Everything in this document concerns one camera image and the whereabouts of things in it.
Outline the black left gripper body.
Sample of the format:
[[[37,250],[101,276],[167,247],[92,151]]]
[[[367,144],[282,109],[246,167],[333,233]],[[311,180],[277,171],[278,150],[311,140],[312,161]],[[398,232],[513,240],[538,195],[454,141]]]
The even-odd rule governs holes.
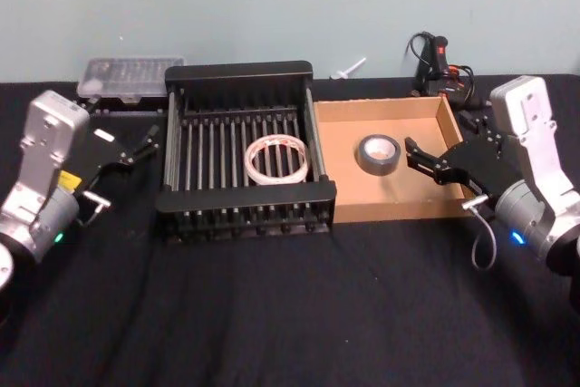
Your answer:
[[[128,171],[133,164],[134,154],[114,136],[101,129],[89,131],[65,161],[61,187],[80,198],[105,176]]]

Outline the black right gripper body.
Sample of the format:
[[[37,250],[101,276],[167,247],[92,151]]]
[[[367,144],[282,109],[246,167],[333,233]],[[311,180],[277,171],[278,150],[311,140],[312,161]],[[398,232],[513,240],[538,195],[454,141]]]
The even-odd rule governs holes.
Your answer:
[[[445,183],[459,183],[474,194],[500,198],[517,182],[517,170],[504,159],[501,137],[477,136],[445,152]]]

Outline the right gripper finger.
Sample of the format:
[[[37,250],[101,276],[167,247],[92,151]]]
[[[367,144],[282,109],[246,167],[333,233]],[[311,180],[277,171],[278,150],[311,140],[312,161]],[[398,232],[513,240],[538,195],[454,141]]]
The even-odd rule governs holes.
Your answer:
[[[422,150],[411,137],[405,138],[404,147],[407,166],[410,169],[415,169],[421,174],[430,177],[437,184],[450,184],[453,182],[452,171],[443,159]]]
[[[493,129],[487,115],[477,115],[470,111],[459,113],[460,126],[478,137],[484,137],[490,142],[500,142],[501,134]]]

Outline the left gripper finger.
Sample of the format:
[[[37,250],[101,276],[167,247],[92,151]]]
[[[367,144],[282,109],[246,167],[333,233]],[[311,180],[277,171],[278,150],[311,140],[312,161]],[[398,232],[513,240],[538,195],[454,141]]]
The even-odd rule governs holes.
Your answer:
[[[159,131],[160,127],[158,125],[152,125],[135,148],[130,151],[124,151],[121,154],[120,163],[122,165],[134,165],[155,154],[159,149],[159,144],[156,140]]]

